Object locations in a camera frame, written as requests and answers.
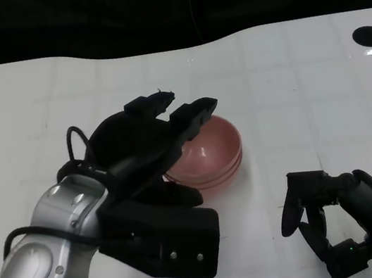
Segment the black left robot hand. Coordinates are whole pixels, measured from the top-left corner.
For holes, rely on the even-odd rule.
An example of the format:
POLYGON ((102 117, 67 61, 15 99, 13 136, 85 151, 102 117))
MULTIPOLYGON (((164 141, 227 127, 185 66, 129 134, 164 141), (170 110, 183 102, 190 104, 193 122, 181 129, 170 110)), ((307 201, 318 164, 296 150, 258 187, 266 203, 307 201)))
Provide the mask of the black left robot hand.
POLYGON ((204 202, 198 190, 166 182, 163 175, 182 156, 183 144, 211 119, 218 101, 199 98, 182 104, 167 121, 159 119, 174 99, 171 91, 137 97, 105 119, 90 137, 86 157, 117 181, 120 200, 186 208, 204 202))

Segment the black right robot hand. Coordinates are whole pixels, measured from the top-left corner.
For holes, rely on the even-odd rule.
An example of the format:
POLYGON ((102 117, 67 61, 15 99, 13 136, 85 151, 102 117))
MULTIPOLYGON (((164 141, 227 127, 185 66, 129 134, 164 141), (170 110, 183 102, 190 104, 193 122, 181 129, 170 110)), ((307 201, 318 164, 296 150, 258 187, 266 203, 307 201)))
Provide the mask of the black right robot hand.
POLYGON ((287 174, 287 193, 281 232, 285 237, 299 231, 331 278, 348 278, 368 267, 372 259, 372 176, 362 170, 337 177, 325 171, 287 174), (326 206, 340 206, 365 230, 361 243, 347 239, 330 244, 326 206))

